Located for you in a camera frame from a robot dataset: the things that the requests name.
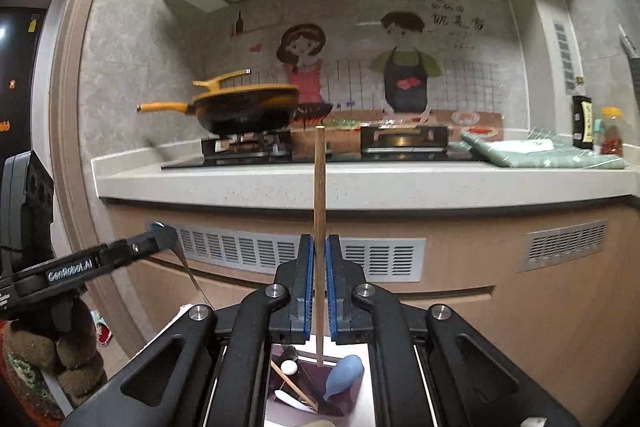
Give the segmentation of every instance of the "stuffed toy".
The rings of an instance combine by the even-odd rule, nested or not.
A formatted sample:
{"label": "stuffed toy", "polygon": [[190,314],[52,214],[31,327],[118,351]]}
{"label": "stuffed toy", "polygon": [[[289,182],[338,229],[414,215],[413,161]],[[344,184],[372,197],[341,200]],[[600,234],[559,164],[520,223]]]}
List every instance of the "stuffed toy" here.
{"label": "stuffed toy", "polygon": [[52,372],[71,405],[76,408],[102,387],[107,376],[96,348],[94,320],[81,299],[73,302],[71,330],[59,333],[49,317],[6,323],[1,332],[6,376],[15,394],[38,415],[62,419],[41,368]]}

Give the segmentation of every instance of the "blue rubber bulb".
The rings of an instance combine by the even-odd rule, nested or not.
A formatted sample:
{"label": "blue rubber bulb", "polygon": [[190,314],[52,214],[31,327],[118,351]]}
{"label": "blue rubber bulb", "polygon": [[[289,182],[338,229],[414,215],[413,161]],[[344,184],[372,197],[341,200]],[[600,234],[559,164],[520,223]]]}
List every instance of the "blue rubber bulb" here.
{"label": "blue rubber bulb", "polygon": [[350,388],[353,382],[358,380],[364,373],[362,360],[358,355],[347,355],[337,364],[329,373],[326,379],[326,392],[324,399],[326,400],[334,394]]}

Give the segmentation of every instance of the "cartoon wall mural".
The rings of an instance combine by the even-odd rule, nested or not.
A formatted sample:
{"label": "cartoon wall mural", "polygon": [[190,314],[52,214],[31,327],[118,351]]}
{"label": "cartoon wall mural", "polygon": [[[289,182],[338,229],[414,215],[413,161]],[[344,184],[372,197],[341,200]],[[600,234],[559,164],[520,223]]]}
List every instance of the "cartoon wall mural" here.
{"label": "cartoon wall mural", "polygon": [[316,58],[326,44],[320,26],[299,24],[284,32],[276,52],[284,64],[289,84],[300,90],[300,103],[322,103],[320,71],[322,58]]}
{"label": "cartoon wall mural", "polygon": [[426,120],[427,80],[442,72],[430,55],[418,49],[424,22],[412,12],[390,12],[381,22],[394,47],[378,55],[370,68],[383,75],[385,109],[391,114],[421,113],[421,120]]}
{"label": "cartoon wall mural", "polygon": [[[242,11],[244,31],[228,39]],[[508,0],[246,0],[211,15],[207,76],[287,83],[299,123],[395,120],[527,128],[524,61]]]}

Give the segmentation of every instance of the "gas stove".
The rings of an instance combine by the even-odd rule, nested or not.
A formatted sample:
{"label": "gas stove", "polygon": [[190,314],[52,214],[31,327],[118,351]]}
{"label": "gas stove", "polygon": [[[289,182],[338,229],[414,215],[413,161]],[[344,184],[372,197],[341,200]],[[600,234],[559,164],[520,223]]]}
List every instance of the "gas stove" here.
{"label": "gas stove", "polygon": [[239,134],[201,141],[202,157],[162,166],[162,169],[289,163],[292,161],[290,131]]}

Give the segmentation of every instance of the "door frame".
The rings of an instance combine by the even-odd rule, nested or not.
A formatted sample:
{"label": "door frame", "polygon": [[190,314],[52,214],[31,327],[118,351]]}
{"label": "door frame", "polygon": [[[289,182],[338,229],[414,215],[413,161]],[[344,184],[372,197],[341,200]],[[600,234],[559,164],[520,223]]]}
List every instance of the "door frame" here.
{"label": "door frame", "polygon": [[[51,68],[49,140],[60,217],[72,251],[99,243],[83,180],[78,135],[78,84],[84,32],[93,0],[67,0]],[[111,275],[86,284],[100,313],[129,356],[146,342]]]}
{"label": "door frame", "polygon": [[49,10],[51,0],[0,0],[0,8],[39,8]]}

